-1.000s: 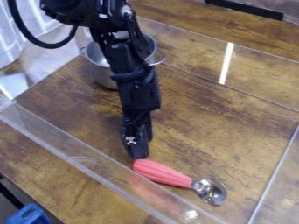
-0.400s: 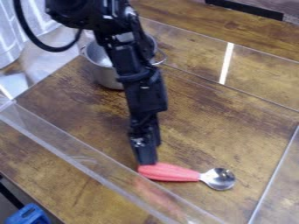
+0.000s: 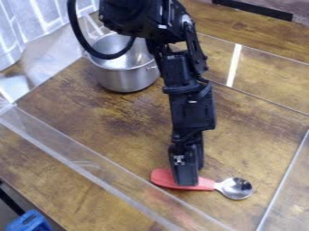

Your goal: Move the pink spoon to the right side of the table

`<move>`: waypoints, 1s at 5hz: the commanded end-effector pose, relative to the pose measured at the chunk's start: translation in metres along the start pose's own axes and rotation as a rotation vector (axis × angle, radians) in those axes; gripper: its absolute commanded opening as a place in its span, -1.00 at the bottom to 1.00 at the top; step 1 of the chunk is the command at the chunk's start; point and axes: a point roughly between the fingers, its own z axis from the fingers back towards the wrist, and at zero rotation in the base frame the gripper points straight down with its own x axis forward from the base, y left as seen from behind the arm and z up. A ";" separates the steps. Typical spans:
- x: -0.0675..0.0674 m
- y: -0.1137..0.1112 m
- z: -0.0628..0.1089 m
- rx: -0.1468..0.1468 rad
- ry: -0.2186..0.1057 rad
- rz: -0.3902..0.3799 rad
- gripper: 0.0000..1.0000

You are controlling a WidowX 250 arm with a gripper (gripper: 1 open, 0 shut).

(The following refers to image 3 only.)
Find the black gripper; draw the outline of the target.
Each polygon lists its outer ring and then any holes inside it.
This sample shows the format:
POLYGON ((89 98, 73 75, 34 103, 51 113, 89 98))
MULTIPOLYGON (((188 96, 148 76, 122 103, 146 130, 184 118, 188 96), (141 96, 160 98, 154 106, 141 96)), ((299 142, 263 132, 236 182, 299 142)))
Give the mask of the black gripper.
POLYGON ((169 94, 173 144, 169 147, 169 161, 174 181, 178 186, 198 184, 198 170, 204 168, 204 144, 193 138, 217 126, 212 83, 186 87, 164 87, 169 94))

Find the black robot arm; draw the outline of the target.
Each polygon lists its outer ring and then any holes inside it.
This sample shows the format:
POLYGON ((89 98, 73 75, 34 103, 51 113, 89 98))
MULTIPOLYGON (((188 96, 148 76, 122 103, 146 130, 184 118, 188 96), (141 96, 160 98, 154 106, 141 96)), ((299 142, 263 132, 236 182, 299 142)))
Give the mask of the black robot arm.
POLYGON ((144 38, 165 81, 173 134, 169 161, 180 186, 198 184, 204 131, 217 125, 213 86, 196 23, 178 0, 101 0, 101 21, 117 33, 144 38))

